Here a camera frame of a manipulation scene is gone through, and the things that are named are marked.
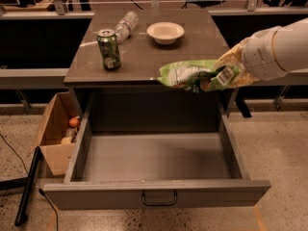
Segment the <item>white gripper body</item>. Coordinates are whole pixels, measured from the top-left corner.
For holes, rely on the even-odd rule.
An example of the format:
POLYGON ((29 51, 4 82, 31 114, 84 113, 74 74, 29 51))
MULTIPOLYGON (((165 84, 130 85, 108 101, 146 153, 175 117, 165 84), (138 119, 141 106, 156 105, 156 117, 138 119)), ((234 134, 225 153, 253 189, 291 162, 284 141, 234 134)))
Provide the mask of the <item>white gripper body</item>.
POLYGON ((274 38, 281 26, 254 33, 241 41, 241 61, 245 69, 254 77, 269 81, 284 77, 284 70, 274 56, 274 38))

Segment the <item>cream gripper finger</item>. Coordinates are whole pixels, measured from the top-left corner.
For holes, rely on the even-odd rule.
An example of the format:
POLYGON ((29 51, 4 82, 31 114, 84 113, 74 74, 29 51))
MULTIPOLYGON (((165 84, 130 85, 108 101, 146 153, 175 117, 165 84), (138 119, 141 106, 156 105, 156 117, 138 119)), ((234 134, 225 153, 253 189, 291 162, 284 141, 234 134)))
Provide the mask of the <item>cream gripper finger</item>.
POLYGON ((223 70, 220 73, 220 83, 225 89, 249 86, 256 81, 258 81, 258 78, 246 71, 235 73, 232 70, 223 70))
POLYGON ((223 66, 236 65, 241 61, 243 49, 246 46, 247 38, 241 40, 238 44, 233 46, 230 50, 220 56, 214 63, 213 69, 217 70, 223 66))

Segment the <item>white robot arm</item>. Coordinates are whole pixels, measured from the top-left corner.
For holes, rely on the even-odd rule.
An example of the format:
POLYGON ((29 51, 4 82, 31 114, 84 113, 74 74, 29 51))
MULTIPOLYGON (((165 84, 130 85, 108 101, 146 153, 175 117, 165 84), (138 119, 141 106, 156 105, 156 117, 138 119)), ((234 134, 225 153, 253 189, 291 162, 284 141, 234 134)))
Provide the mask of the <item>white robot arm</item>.
POLYGON ((245 82, 270 81, 308 67, 308 18, 287 26, 261 30, 221 55, 214 70, 239 66, 245 82))

